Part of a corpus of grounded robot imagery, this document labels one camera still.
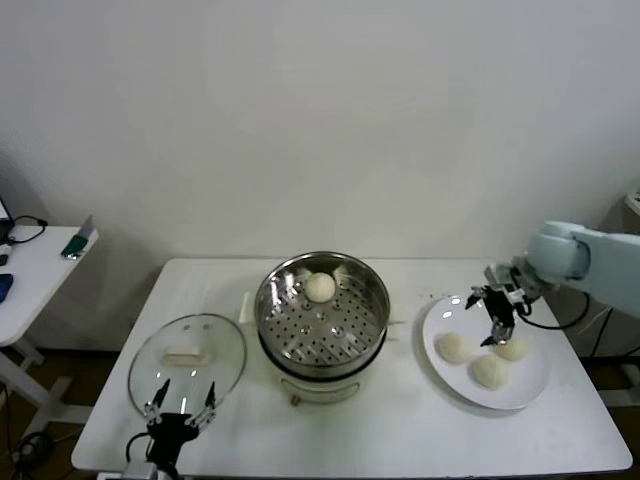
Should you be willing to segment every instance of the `phone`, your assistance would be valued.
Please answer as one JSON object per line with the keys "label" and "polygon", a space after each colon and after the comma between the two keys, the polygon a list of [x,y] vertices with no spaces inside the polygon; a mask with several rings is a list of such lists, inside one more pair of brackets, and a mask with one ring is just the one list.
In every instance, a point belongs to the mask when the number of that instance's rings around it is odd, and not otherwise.
{"label": "phone", "polygon": [[7,298],[7,293],[11,290],[13,285],[13,275],[10,273],[0,273],[0,303],[4,302]]}

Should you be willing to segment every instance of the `stainless steel steamer basket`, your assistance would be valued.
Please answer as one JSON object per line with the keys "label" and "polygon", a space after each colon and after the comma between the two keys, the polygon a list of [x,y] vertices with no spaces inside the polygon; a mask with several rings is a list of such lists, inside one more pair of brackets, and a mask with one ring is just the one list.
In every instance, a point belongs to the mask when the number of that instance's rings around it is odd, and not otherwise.
{"label": "stainless steel steamer basket", "polygon": [[[313,273],[327,273],[336,292],[326,303],[304,291]],[[384,343],[389,294],[364,262],[335,252],[294,257],[262,282],[254,305],[267,356],[294,377],[316,382],[346,378],[365,368]]]}

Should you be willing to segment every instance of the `pot handle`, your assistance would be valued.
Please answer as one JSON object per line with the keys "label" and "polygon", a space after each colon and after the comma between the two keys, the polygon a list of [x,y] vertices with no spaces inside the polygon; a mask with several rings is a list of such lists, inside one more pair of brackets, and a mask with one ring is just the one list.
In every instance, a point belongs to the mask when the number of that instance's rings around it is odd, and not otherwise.
{"label": "pot handle", "polygon": [[255,295],[251,292],[247,292],[244,294],[242,298],[242,308],[240,309],[240,317],[238,318],[238,323],[240,325],[250,325],[255,327],[255,315],[253,313],[253,302],[255,300]]}
{"label": "pot handle", "polygon": [[400,340],[400,328],[406,322],[393,321],[387,324],[387,341],[397,342]]}

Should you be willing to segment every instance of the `white wall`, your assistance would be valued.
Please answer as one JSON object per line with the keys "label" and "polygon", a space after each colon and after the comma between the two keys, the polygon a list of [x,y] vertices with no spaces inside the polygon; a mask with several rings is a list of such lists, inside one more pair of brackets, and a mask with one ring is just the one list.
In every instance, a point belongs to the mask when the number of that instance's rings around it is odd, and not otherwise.
{"label": "white wall", "polygon": [[103,235],[36,336],[117,348],[176,256],[508,257],[544,219],[597,225],[640,178],[638,18],[0,0],[1,191]]}

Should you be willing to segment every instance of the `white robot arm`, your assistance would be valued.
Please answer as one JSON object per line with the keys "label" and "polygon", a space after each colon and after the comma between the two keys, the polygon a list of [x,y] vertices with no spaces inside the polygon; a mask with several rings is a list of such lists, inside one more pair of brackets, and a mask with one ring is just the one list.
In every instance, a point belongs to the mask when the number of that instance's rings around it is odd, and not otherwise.
{"label": "white robot arm", "polygon": [[606,234],[582,225],[547,222],[531,235],[524,256],[490,265],[489,286],[474,287],[467,308],[484,300],[493,321],[483,345],[511,338],[514,313],[526,321],[531,303],[558,285],[575,288],[595,300],[640,317],[640,237]]}
{"label": "white robot arm", "polygon": [[526,259],[541,280],[640,317],[640,237],[547,222],[531,235]]}

